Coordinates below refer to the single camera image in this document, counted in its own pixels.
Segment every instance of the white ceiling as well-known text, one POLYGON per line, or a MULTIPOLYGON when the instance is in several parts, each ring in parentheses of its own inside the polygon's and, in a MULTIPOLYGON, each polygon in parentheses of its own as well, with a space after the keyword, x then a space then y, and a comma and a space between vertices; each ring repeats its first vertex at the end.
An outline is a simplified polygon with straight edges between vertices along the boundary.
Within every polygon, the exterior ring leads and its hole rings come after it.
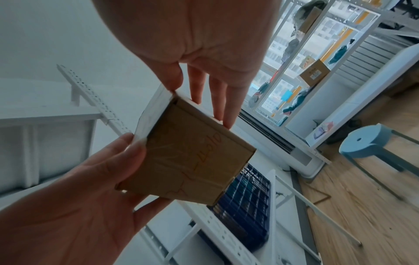
POLYGON ((94 85, 153 87, 148 67, 108 31, 89 0, 0 1, 0 78, 64 81, 55 64, 94 85))

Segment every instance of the brown cardboard box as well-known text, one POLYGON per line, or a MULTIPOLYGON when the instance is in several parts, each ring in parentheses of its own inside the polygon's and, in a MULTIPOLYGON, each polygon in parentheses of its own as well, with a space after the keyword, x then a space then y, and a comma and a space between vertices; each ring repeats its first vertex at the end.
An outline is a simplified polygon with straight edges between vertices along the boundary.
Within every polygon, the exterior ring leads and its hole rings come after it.
POLYGON ((321 9, 314 7, 310 14, 307 16, 306 20, 304 20, 304 22, 301 24, 298 31, 301 31, 304 34, 307 33, 321 13, 321 9))
POLYGON ((147 155, 117 189, 214 205, 256 149, 175 93, 159 88, 140 117, 135 141, 147 155))
POLYGON ((299 79, 312 87, 317 85, 328 73, 330 73, 329 68, 321 60, 317 60, 299 75, 299 79))

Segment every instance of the stool seat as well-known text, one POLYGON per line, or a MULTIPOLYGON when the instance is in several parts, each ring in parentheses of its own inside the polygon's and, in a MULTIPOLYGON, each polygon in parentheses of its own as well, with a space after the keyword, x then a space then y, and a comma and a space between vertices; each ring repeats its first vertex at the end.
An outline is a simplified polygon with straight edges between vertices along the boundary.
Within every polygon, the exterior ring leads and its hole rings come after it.
POLYGON ((369 125, 349 133, 339 148, 352 158, 365 158, 375 154, 374 145, 384 147, 392 137, 392 130, 382 124, 369 125))
POLYGON ((377 124, 365 126, 351 132, 340 145, 339 153, 342 154, 354 166, 359 168, 364 174, 373 179, 388 192, 393 194, 397 199, 402 200, 402 197, 400 197, 393 190, 375 178, 370 172, 365 170, 354 160, 354 158, 365 158, 374 155, 399 172, 402 172, 406 169, 419 177, 418 167, 412 165, 411 163, 396 156, 384 148, 388 141, 390 141, 392 135, 402 137, 419 145, 418 140, 410 138, 409 136, 401 134, 398 131, 390 129, 382 124, 377 124))

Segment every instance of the paper label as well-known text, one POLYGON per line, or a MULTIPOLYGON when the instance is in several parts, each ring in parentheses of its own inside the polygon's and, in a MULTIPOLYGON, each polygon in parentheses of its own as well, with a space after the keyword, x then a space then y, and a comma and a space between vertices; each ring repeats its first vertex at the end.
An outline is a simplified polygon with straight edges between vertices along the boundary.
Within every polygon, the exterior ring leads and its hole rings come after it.
POLYGON ((314 71, 313 74, 310 75, 310 78, 315 80, 317 77, 319 77, 322 74, 322 72, 320 70, 316 70, 314 71))

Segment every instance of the small box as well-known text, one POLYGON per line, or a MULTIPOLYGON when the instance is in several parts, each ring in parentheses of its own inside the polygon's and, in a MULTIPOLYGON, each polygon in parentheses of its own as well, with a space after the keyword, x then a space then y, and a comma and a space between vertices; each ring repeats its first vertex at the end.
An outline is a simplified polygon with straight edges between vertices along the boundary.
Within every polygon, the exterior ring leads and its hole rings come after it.
POLYGON ((134 141, 147 155, 117 189, 214 205, 256 149, 191 100, 160 86, 142 113, 134 141))
POLYGON ((317 85, 328 73, 330 73, 329 68, 321 60, 317 60, 299 75, 299 79, 312 87, 317 85))
POLYGON ((304 34, 307 33, 321 13, 322 13, 321 9, 314 7, 311 10, 310 14, 307 16, 306 20, 304 20, 304 22, 301 24, 298 31, 304 34))

